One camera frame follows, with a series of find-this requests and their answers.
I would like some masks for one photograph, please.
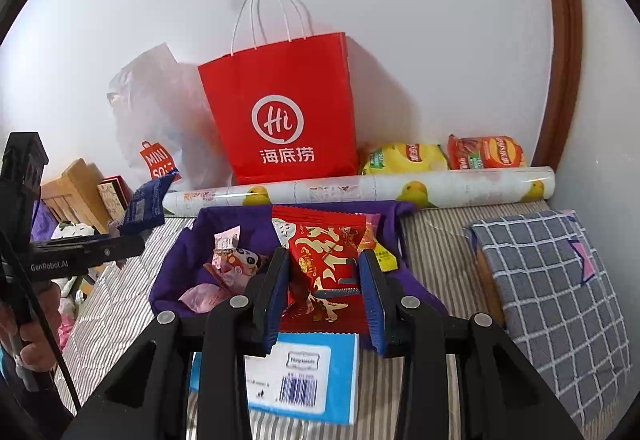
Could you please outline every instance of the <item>wall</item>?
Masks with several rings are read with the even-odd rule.
[[[624,0],[583,0],[584,54],[574,120],[551,199],[573,208],[587,227],[616,290],[640,359],[640,24]],[[622,411],[640,390],[639,370]]]
[[[303,1],[316,32],[351,38],[361,143],[505,133],[532,156],[550,67],[550,0]],[[29,0],[0,48],[2,128],[41,133],[49,176],[84,157],[127,178],[108,81],[161,42],[180,61],[226,54],[240,3]],[[284,38],[275,5],[261,3],[270,41]],[[249,41],[245,23],[239,46]]]

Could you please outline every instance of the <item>barcode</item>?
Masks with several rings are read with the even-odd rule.
[[[314,407],[318,381],[310,377],[283,376],[280,385],[280,401],[286,404]]]

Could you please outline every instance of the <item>blue package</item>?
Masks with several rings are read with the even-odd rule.
[[[162,200],[174,181],[175,173],[177,170],[150,180],[136,189],[124,214],[124,222],[120,226],[122,236],[140,234],[164,224]]]
[[[202,354],[191,367],[198,391]],[[249,407],[304,420],[355,422],[358,335],[280,333],[266,357],[245,357]]]

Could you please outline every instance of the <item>purple bag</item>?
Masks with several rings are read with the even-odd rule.
[[[413,276],[398,249],[402,238],[398,218],[416,210],[409,202],[340,202],[321,204],[297,204],[297,207],[336,211],[342,213],[378,213],[378,241],[398,258],[398,270],[387,273],[396,278],[407,295],[413,295],[428,303],[442,315],[448,315],[446,307]],[[200,210],[192,229],[184,229],[174,246],[164,257],[156,277],[149,303],[155,315],[172,310],[180,317],[196,315],[179,301],[180,296],[201,283],[214,283],[203,264],[211,260],[214,234],[240,226],[238,246],[259,255],[271,256],[280,245],[271,224],[271,205],[207,207]]]

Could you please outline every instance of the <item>striped bed sheet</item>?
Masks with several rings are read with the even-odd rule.
[[[417,279],[439,297],[449,312],[468,318],[486,311],[484,296],[463,227],[480,218],[548,209],[545,202],[500,206],[425,210],[402,221],[405,254]],[[182,229],[194,219],[172,218],[154,230],[145,252],[123,270],[110,264],[96,282],[64,351],[81,402],[91,395],[103,376],[153,319],[147,301],[162,259]],[[448,356],[449,439],[460,438],[460,406],[455,357]],[[338,426],[280,417],[252,410],[250,421],[256,440],[392,440],[396,426],[402,359],[382,359],[362,351],[358,367],[356,423]],[[74,412],[60,371],[56,384],[65,406]],[[189,440],[196,438],[197,393],[188,406]],[[613,429],[617,403],[588,424],[587,440],[602,440]]]

